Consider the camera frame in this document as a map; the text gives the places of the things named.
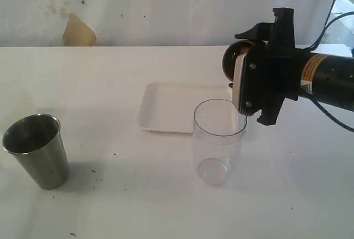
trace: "plastic tray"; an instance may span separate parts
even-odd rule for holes
[[[198,104],[231,97],[232,89],[228,86],[152,83],[146,88],[138,124],[144,130],[192,133],[193,113]]]

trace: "white wall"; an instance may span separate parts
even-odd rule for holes
[[[332,0],[0,0],[0,46],[62,45],[65,13],[76,13],[98,45],[220,45],[273,7],[295,8],[298,44],[323,28]]]

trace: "warning label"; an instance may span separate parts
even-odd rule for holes
[[[309,94],[312,92],[312,81],[315,76],[316,69],[328,55],[316,54],[305,65],[301,74],[301,88]]]

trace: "orange label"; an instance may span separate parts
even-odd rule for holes
[[[303,73],[301,74],[301,80],[311,81],[314,79],[314,75],[317,67],[321,62],[328,57],[328,55],[316,54],[305,65]]]

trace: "transparent cup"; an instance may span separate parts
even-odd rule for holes
[[[247,117],[231,101],[207,100],[194,111],[192,160],[198,176],[207,185],[222,185],[231,170]]]

